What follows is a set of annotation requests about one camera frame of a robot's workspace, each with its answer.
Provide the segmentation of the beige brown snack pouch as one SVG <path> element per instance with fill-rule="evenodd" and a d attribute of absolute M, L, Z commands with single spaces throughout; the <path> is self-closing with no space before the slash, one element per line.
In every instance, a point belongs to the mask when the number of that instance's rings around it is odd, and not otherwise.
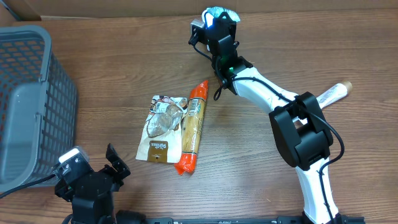
<path fill-rule="evenodd" d="M 182 155 L 182 121 L 187 113 L 184 97 L 154 95 L 144 123 L 136 159 L 175 164 Z"/>

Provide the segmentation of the orange spaghetti package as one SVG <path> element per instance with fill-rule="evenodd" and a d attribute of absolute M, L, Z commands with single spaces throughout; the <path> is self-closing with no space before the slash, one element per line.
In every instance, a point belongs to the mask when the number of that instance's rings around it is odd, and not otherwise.
<path fill-rule="evenodd" d="M 178 175 L 194 172 L 208 96 L 208 80 L 197 85 L 190 93 L 187 115 L 182 130 L 182 154 L 174 167 Z"/>

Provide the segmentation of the white tube with gold cap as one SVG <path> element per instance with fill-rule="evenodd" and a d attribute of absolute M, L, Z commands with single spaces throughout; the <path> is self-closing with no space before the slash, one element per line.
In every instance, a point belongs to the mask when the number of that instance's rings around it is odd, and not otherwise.
<path fill-rule="evenodd" d="M 332 86 L 326 92 L 317 97 L 318 104 L 321 109 L 333 104 L 334 102 L 346 97 L 353 90 L 351 82 L 343 80 Z"/>

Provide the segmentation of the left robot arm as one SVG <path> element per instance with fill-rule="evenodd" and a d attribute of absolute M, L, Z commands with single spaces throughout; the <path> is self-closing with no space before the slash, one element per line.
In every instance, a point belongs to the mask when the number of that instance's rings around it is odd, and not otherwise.
<path fill-rule="evenodd" d="M 110 164 L 95 171 L 80 146 L 75 146 L 58 158 L 53 172 L 58 179 L 55 195 L 72 204 L 72 213 L 64 219 L 64 223 L 146 222 L 144 214 L 129 210 L 115 211 L 113 193 L 124 185 L 124 179 L 131 171 L 112 144 L 107 145 L 106 159 Z"/>

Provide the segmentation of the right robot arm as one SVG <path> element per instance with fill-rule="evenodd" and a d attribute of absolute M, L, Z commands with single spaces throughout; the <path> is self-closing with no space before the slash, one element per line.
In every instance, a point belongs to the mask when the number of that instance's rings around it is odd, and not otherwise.
<path fill-rule="evenodd" d="M 303 219 L 307 223 L 338 223 L 341 215 L 333 201 L 328 167 L 345 152 L 341 136 L 326 121 L 324 104 L 309 92 L 287 91 L 259 73 L 238 55 L 236 27 L 239 16 L 224 8 L 208 8 L 202 23 L 192 28 L 198 41 L 207 46 L 215 76 L 222 90 L 246 98 L 269 115 L 277 150 L 296 170 L 304 198 Z"/>

